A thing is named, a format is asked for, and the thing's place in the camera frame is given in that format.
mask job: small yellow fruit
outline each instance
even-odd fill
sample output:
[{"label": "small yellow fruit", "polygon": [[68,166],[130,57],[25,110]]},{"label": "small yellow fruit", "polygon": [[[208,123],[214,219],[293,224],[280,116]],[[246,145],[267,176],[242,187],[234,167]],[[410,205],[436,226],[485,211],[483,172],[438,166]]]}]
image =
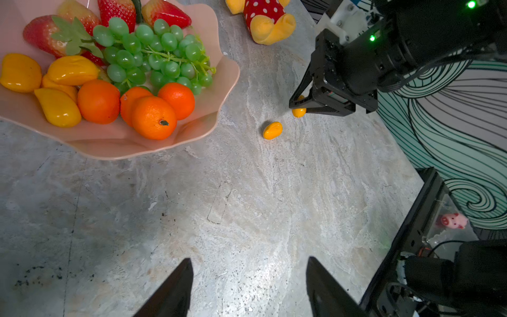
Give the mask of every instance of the small yellow fruit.
[{"label": "small yellow fruit", "polygon": [[65,86],[58,85],[51,79],[49,79],[48,75],[42,76],[42,87],[43,88],[54,88],[63,91],[67,95],[69,95],[75,103],[78,103],[78,89],[74,86]]},{"label": "small yellow fruit", "polygon": [[292,109],[292,114],[296,118],[300,118],[300,117],[304,116],[305,113],[306,113],[306,108]]},{"label": "small yellow fruit", "polygon": [[34,91],[49,123],[70,128],[80,123],[81,113],[72,98],[61,90],[40,88]]},{"label": "small yellow fruit", "polygon": [[95,64],[80,55],[60,57],[48,69],[48,77],[59,85],[81,86],[97,79],[99,70]]},{"label": "small yellow fruit", "polygon": [[7,54],[2,61],[0,83],[16,92],[32,92],[41,86],[41,67],[23,54]]},{"label": "small yellow fruit", "polygon": [[282,131],[283,131],[282,124],[280,122],[273,122],[264,129],[262,136],[266,140],[272,140],[277,136],[279,136],[280,134],[282,134]]}]

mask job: gray table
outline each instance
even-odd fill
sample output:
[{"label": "gray table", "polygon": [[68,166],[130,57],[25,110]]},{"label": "gray table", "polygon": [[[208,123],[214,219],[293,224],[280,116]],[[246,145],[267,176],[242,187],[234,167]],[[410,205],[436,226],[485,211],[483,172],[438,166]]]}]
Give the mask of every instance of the gray table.
[{"label": "gray table", "polygon": [[[314,46],[300,2],[272,46],[206,2],[241,67],[210,136],[107,162],[0,124],[0,315],[129,316],[185,257],[190,316],[309,316],[310,255],[360,299],[421,179],[376,113],[288,111]],[[282,136],[262,139],[267,120]]]}]

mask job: grape bunch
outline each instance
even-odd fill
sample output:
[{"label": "grape bunch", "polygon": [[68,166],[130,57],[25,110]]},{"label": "grape bunch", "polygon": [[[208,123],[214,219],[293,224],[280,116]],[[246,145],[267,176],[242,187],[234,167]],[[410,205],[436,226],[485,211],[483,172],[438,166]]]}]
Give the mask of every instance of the grape bunch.
[{"label": "grape bunch", "polygon": [[97,25],[93,37],[105,47],[107,75],[122,95],[131,87],[144,85],[148,72],[156,90],[176,82],[198,95],[202,87],[213,82],[211,74],[216,69],[210,66],[200,38],[183,36],[179,26],[169,26],[162,19],[155,21],[153,29],[141,24],[129,33],[127,23],[114,17],[109,20],[109,27]]}]

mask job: red strawberry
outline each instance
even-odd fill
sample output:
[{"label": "red strawberry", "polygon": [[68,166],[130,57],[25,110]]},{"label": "red strawberry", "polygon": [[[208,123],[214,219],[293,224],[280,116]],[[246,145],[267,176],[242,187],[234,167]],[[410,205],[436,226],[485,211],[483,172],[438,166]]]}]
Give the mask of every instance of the red strawberry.
[{"label": "red strawberry", "polygon": [[142,8],[144,21],[151,27],[158,19],[163,19],[169,25],[181,28],[190,26],[192,19],[177,6],[164,0],[150,0]]},{"label": "red strawberry", "polygon": [[99,67],[102,67],[102,66],[105,66],[104,64],[104,61],[102,60],[102,58],[100,57],[97,57],[95,55],[93,55],[91,52],[89,51],[84,51],[83,54],[81,54],[81,56],[83,57],[86,57],[88,58],[89,60],[91,60],[95,65],[99,66]]},{"label": "red strawberry", "polygon": [[31,20],[23,30],[23,38],[28,43],[51,55],[56,57],[65,56],[67,43],[51,38],[51,34],[60,31],[51,17],[51,15],[45,15]]},{"label": "red strawberry", "polygon": [[98,0],[102,25],[109,26],[109,19],[119,17],[127,22],[130,33],[135,28],[135,6],[131,0]]},{"label": "red strawberry", "polygon": [[78,18],[89,35],[93,35],[93,28],[100,24],[100,19],[95,13],[76,0],[65,0],[62,2],[58,9],[56,9],[56,14],[70,22],[75,17]]}]

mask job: red polka dot dress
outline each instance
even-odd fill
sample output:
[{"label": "red polka dot dress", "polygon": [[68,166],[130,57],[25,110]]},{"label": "red polka dot dress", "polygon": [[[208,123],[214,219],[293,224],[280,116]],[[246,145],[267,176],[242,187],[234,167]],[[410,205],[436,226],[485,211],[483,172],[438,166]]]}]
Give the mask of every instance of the red polka dot dress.
[{"label": "red polka dot dress", "polygon": [[265,15],[273,21],[274,24],[285,14],[285,11],[278,0],[246,0],[243,10],[246,26],[250,30],[250,23],[254,16]]}]

